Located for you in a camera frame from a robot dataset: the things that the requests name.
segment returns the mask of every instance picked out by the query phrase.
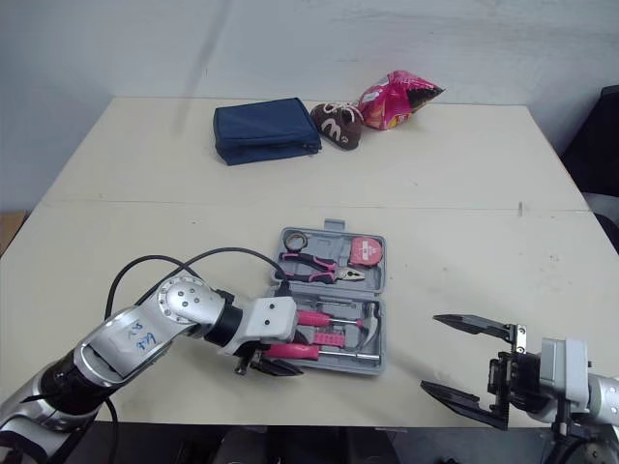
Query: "handwritten label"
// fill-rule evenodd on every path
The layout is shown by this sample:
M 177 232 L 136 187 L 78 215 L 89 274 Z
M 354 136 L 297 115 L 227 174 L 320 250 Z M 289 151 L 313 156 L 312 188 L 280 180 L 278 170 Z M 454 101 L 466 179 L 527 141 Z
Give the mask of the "handwritten label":
M 161 334 L 146 317 L 130 322 L 110 338 L 119 351 L 146 356 L 162 343 Z
M 149 345 L 157 345 L 157 340 L 155 339 L 155 336 L 152 332 L 147 333 L 135 343 L 135 346 L 142 351 L 146 351 L 146 348 Z

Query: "pink snack bag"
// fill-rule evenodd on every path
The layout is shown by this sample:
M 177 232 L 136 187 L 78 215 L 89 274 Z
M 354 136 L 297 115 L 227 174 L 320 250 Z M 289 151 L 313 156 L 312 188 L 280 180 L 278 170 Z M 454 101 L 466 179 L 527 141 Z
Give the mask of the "pink snack bag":
M 393 71 L 369 87 L 356 106 L 366 126 L 386 130 L 407 121 L 443 89 L 408 71 Z

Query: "tool kit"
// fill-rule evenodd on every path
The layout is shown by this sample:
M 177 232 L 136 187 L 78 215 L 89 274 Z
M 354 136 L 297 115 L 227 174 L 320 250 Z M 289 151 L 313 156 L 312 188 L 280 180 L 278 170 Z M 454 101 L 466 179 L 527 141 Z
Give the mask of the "tool kit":
M 297 304 L 291 343 L 274 344 L 265 356 L 299 366 L 378 375 L 384 369 L 385 239 L 344 232 L 343 220 L 324 230 L 286 227 L 277 262 Z M 280 281 L 280 275 L 273 273 Z

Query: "pliers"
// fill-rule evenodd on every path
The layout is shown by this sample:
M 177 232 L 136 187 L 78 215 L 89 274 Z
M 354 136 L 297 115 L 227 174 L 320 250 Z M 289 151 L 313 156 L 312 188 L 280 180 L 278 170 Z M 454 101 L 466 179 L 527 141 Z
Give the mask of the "pliers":
M 313 254 L 307 253 L 280 253 L 280 261 L 291 261 L 295 263 L 305 264 L 311 268 L 321 271 L 320 273 L 299 275 L 286 273 L 289 280 L 299 282 L 323 282 L 336 283 L 336 280 L 364 280 L 364 273 L 356 269 L 339 267 L 338 263 L 333 259 L 318 258 Z M 275 274 L 276 278 L 281 278 L 279 272 Z

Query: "blue pouch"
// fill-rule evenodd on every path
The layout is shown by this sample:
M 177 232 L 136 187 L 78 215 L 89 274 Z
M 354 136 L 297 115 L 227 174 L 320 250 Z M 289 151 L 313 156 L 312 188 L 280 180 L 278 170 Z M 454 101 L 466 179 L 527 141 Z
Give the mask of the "blue pouch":
M 322 148 L 299 99 L 216 108 L 213 129 L 217 153 L 229 165 L 310 155 Z

